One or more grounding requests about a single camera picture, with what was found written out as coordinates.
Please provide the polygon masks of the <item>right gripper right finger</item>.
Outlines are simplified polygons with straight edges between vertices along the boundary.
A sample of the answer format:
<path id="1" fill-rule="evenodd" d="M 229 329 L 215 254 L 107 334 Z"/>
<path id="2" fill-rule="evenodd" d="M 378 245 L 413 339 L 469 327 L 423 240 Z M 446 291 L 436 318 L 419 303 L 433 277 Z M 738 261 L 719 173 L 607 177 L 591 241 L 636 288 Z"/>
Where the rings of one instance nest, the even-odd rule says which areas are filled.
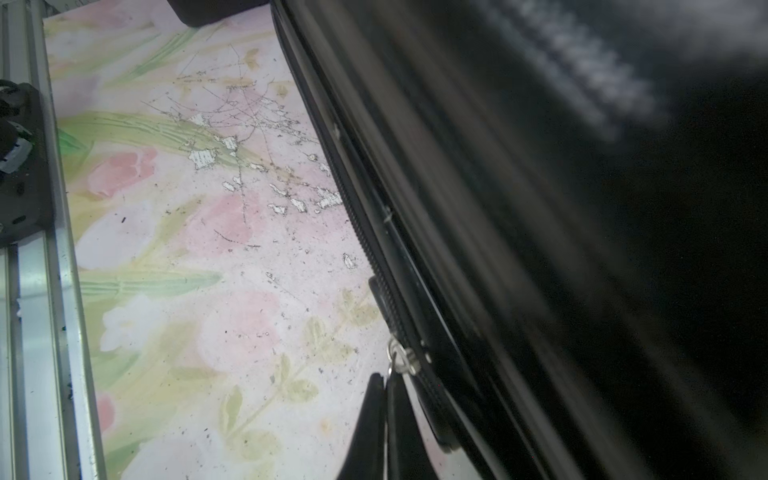
<path id="1" fill-rule="evenodd" d="M 389 480 L 437 480 L 403 376 L 393 373 L 387 381 L 386 459 Z"/>

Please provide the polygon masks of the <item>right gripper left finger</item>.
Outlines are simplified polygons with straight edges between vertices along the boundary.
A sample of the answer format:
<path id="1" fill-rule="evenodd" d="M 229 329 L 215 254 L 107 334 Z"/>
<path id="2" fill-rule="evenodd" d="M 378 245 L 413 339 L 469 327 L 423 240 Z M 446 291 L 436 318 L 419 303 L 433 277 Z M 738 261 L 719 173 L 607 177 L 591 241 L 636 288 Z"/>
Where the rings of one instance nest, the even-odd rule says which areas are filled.
<path id="1" fill-rule="evenodd" d="M 385 463 L 386 390 L 384 377 L 370 376 L 338 480 L 382 480 Z"/>

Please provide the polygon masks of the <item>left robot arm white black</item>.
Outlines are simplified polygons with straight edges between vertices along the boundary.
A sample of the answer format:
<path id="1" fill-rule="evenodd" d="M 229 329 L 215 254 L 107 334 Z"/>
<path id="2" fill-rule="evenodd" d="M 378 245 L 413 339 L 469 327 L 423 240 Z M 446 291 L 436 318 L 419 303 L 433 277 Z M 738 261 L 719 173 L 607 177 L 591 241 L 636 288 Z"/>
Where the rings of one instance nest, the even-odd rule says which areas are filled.
<path id="1" fill-rule="evenodd" d="M 53 222 L 50 167 L 40 94 L 29 83 L 1 81 L 1 246 Z"/>

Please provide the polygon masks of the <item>black hard-shell suitcase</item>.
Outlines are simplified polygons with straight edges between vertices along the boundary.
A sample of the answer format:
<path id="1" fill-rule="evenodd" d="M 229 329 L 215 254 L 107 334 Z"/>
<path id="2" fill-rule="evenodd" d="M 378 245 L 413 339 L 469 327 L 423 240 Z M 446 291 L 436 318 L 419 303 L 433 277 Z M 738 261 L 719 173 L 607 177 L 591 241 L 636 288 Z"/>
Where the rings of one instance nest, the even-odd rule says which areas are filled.
<path id="1" fill-rule="evenodd" d="M 765 2 L 271 8 L 442 450 L 766 477 Z"/>

